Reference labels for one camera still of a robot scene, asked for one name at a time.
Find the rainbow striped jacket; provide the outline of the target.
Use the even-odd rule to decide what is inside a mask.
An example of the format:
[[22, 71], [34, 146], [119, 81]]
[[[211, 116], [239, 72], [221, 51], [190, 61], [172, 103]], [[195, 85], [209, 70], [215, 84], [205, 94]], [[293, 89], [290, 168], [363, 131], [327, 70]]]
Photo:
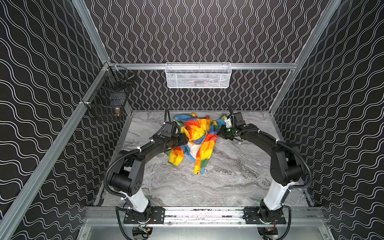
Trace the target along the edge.
[[179, 166], [184, 158], [189, 158], [194, 163], [194, 174], [204, 174], [213, 154], [218, 133], [221, 127], [227, 126], [227, 119], [225, 114], [217, 120], [212, 120], [210, 116], [201, 119], [196, 113], [175, 116], [174, 121], [181, 127], [181, 132], [186, 134], [189, 141], [167, 152], [169, 163]]

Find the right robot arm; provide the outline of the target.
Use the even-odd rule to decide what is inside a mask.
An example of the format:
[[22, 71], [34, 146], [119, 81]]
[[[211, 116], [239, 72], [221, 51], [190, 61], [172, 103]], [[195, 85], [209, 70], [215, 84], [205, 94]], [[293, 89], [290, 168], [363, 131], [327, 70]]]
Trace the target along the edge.
[[248, 141], [271, 157], [270, 174], [273, 181], [258, 210], [259, 218], [264, 223], [270, 223], [282, 215], [284, 202], [291, 190], [306, 189], [313, 181], [310, 167], [297, 146], [280, 141], [253, 124], [237, 128], [223, 125], [218, 136], [231, 141]]

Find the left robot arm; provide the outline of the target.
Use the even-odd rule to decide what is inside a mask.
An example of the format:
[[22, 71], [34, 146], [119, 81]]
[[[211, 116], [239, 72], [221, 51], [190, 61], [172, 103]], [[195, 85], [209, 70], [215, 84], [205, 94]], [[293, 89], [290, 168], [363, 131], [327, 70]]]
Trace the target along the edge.
[[104, 188], [111, 195], [118, 196], [128, 205], [118, 211], [132, 214], [136, 221], [144, 224], [151, 220], [151, 204], [141, 187], [146, 164], [161, 153], [186, 145], [189, 138], [184, 133], [155, 135], [142, 147], [131, 151], [121, 151], [114, 160], [104, 179]]

